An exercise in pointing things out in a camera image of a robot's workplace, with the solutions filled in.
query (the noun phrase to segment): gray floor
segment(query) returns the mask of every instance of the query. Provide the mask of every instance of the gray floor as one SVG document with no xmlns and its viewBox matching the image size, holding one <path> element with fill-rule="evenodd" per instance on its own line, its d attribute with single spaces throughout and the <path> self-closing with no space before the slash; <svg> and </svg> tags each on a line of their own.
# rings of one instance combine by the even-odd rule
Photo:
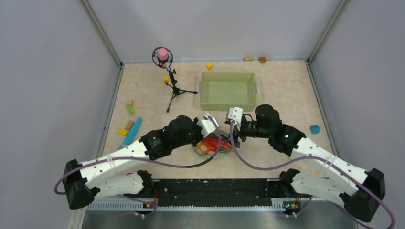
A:
<svg viewBox="0 0 405 229">
<path fill-rule="evenodd" d="M 142 219 L 123 211 L 87 211 L 82 229 L 357 229 L 332 203 L 313 201 L 297 219 L 279 212 L 157 212 Z"/>
</svg>

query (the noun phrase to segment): plastic basket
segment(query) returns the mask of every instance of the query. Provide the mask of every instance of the plastic basket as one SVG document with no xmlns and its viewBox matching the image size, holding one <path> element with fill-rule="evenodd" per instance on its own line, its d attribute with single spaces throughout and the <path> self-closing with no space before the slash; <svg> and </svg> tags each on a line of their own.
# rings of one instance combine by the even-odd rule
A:
<svg viewBox="0 0 405 229">
<path fill-rule="evenodd" d="M 254 73 L 203 72 L 199 94 L 203 111 L 227 111 L 230 107 L 253 111 L 258 101 L 256 77 Z"/>
</svg>

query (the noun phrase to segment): beige tabletop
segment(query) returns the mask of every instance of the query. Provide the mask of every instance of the beige tabletop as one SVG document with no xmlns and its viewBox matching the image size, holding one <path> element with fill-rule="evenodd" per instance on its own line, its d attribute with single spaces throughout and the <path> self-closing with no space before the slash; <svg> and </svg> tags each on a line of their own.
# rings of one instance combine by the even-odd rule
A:
<svg viewBox="0 0 405 229">
<path fill-rule="evenodd" d="M 171 67 L 177 72 L 175 75 L 178 80 L 177 86 L 184 90 L 198 90 L 201 73 L 207 71 L 206 64 L 206 62 L 173 63 Z M 259 96 L 257 105 L 272 105 L 279 111 L 280 118 L 285 124 L 303 131 L 318 145 L 331 152 L 304 61 L 213 62 L 212 64 L 211 71 L 256 73 Z M 191 119 L 202 118 L 205 111 L 200 109 L 197 94 L 182 94 L 175 98 L 170 112 L 166 113 L 172 91 L 163 82 L 163 77 L 167 75 L 166 70 L 152 63 L 125 65 L 104 147 L 104 156 L 116 151 L 122 144 L 125 137 L 119 135 L 117 131 L 124 129 L 128 120 L 135 121 L 138 117 L 142 117 L 142 125 L 135 137 L 138 139 L 151 130 L 163 128 L 179 115 L 186 115 Z M 129 115 L 126 110 L 128 99 L 133 99 L 135 113 L 132 115 Z M 221 130 L 228 132 L 229 125 L 224 124 L 226 112 L 210 113 L 218 120 Z M 320 126 L 320 133 L 311 134 L 310 125 Z M 275 151 L 266 139 L 248 138 L 246 142 L 241 143 L 239 152 L 245 160 L 258 167 L 272 167 L 288 160 L 285 154 Z M 183 146 L 173 150 L 170 156 L 158 160 L 176 165 L 193 165 L 205 158 L 196 154 L 191 146 Z M 219 154 L 211 162 L 197 168 L 181 169 L 142 164 L 130 171 L 147 170 L 153 178 L 273 178 L 278 177 L 281 171 L 288 168 L 320 175 L 302 161 L 284 169 L 253 170 L 240 162 L 234 153 Z"/>
</svg>

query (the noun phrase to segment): blue stick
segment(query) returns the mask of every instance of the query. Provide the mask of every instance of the blue stick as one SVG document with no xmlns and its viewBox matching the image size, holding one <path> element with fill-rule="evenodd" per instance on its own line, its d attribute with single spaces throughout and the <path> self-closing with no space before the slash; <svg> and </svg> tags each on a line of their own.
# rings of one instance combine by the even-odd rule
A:
<svg viewBox="0 0 405 229">
<path fill-rule="evenodd" d="M 120 150 L 120 149 L 122 149 L 124 147 L 127 147 L 128 145 L 130 145 L 134 141 L 135 135 L 137 134 L 141 123 L 142 123 L 142 118 L 139 117 L 137 119 L 137 121 L 132 125 L 131 129 L 129 130 L 129 132 L 127 134 L 127 137 L 125 137 L 124 142 L 118 148 L 118 150 Z"/>
</svg>

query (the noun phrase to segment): blue cube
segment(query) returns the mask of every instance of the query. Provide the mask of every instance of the blue cube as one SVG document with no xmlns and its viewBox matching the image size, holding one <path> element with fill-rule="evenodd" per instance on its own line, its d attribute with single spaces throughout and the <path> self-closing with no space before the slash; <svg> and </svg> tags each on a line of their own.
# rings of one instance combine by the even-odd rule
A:
<svg viewBox="0 0 405 229">
<path fill-rule="evenodd" d="M 314 135 L 318 134 L 320 131 L 320 128 L 317 125 L 310 125 L 309 129 L 310 129 L 311 133 L 313 133 Z"/>
</svg>

